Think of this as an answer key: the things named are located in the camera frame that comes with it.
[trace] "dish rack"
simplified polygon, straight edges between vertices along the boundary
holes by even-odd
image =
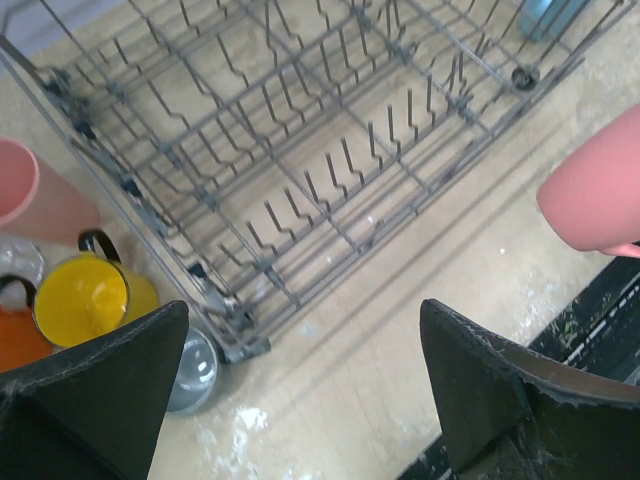
[[[106,32],[27,3],[4,19],[3,64],[231,363],[268,351],[635,4],[566,0],[554,26],[531,0],[129,0]],[[34,8],[74,58],[36,66],[11,43]]]

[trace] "orange mug handle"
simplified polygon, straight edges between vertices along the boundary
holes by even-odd
[[[600,250],[600,253],[614,257],[640,258],[640,247],[627,243],[624,245],[618,245],[617,247],[603,248]]]
[[[33,310],[33,305],[36,301],[36,286],[24,277],[18,275],[3,275],[0,277],[0,292],[7,288],[12,283],[19,282],[24,287],[27,293],[27,307]]]
[[[78,249],[80,249],[81,252],[96,253],[96,241],[98,245],[100,245],[100,248],[102,248],[107,260],[122,263],[120,261],[120,255],[118,255],[118,251],[109,236],[99,229],[82,232],[80,237],[78,237]]]

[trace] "yellow mug handle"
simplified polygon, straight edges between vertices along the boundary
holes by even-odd
[[[107,260],[110,262],[122,263],[120,261],[120,255],[118,255],[118,251],[109,236],[99,229],[86,230],[82,232],[80,237],[78,237],[78,249],[80,249],[81,252],[96,253],[96,241],[98,242],[98,245],[100,245],[100,248],[104,252],[104,256]]]
[[[27,280],[24,277],[20,277],[18,275],[3,275],[0,277],[0,292],[7,288],[12,283],[19,282],[24,287],[25,292],[27,292],[27,307],[33,310],[33,305],[36,301],[36,287],[33,283]]]

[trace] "dishwasher rack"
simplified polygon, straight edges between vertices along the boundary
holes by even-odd
[[[0,59],[231,363],[268,351],[635,5],[128,0],[107,15],[130,24],[103,32],[26,3]],[[73,58],[36,66],[12,43],[36,8]]]

